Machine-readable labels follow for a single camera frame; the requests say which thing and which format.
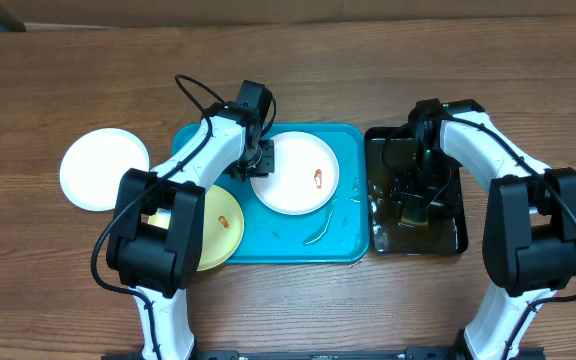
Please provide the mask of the white plate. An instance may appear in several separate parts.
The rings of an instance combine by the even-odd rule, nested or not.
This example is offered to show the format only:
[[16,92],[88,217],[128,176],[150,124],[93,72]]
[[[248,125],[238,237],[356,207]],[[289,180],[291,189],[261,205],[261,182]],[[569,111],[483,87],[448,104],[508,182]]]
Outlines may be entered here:
[[102,128],[76,140],[66,151],[59,182],[76,207],[93,212],[112,210],[122,176],[131,168],[150,169],[143,142],[119,128]]

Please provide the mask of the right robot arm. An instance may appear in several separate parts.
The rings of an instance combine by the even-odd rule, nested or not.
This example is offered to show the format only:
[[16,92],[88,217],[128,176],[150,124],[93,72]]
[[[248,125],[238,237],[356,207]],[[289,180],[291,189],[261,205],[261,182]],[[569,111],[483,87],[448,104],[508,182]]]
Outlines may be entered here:
[[482,257],[490,284],[475,317],[440,359],[542,359],[521,339],[546,304],[576,302],[576,171],[552,168],[513,144],[472,99],[419,101],[384,140],[417,146],[413,164],[386,166],[394,175],[391,201],[419,224],[462,167],[488,200]]

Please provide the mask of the pink plate with ketchup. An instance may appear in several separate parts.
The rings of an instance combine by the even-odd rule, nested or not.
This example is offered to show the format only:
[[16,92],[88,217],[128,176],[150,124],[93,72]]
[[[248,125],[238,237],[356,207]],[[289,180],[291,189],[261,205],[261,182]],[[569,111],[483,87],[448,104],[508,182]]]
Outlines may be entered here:
[[251,179],[258,199],[284,215],[305,215],[336,192],[340,168],[332,148],[319,137],[289,131],[274,135],[274,172]]

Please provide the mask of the green yellow sponge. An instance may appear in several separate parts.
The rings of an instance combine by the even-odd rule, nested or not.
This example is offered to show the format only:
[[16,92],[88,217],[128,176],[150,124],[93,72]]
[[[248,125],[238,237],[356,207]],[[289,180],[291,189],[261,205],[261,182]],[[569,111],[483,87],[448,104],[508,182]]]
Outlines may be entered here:
[[426,208],[405,207],[401,212],[400,222],[410,226],[427,226],[428,211]]

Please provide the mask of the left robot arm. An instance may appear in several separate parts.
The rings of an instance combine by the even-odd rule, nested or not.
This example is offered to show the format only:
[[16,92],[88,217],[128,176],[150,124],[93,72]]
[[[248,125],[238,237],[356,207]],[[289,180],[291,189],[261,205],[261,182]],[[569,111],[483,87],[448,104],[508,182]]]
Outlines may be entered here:
[[200,262],[206,194],[222,174],[239,181],[275,170],[265,139],[276,100],[264,85],[244,81],[233,101],[201,107],[195,135],[150,171],[121,178],[111,222],[91,255],[91,273],[109,291],[133,297],[144,346],[139,359],[195,359],[186,290]]

